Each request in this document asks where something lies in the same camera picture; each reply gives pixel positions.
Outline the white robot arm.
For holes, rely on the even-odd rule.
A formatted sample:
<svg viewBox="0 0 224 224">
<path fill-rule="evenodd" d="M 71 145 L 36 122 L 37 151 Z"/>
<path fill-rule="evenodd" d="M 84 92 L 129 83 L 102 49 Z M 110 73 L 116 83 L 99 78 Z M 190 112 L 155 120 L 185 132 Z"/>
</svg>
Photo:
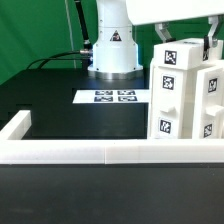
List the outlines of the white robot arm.
<svg viewBox="0 0 224 224">
<path fill-rule="evenodd" d="M 96 4 L 98 40 L 88 70 L 106 79 L 126 79 L 143 69 L 132 37 L 133 25 L 154 24 L 166 42 L 171 40 L 167 22 L 208 17 L 212 27 L 203 40 L 207 53 L 216 45 L 214 36 L 224 15 L 224 0 L 96 0 Z"/>
</svg>

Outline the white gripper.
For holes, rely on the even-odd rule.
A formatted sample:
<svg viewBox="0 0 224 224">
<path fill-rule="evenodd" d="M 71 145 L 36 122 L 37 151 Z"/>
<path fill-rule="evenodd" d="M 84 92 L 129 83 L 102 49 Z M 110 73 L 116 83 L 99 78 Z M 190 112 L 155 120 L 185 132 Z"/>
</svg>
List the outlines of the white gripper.
<svg viewBox="0 0 224 224">
<path fill-rule="evenodd" d="M 204 36 L 204 51 L 208 52 L 218 44 L 224 0 L 126 0 L 126 7 L 133 25 L 157 23 L 155 31 L 163 43 L 174 41 L 167 22 L 210 16 L 210 30 Z"/>
</svg>

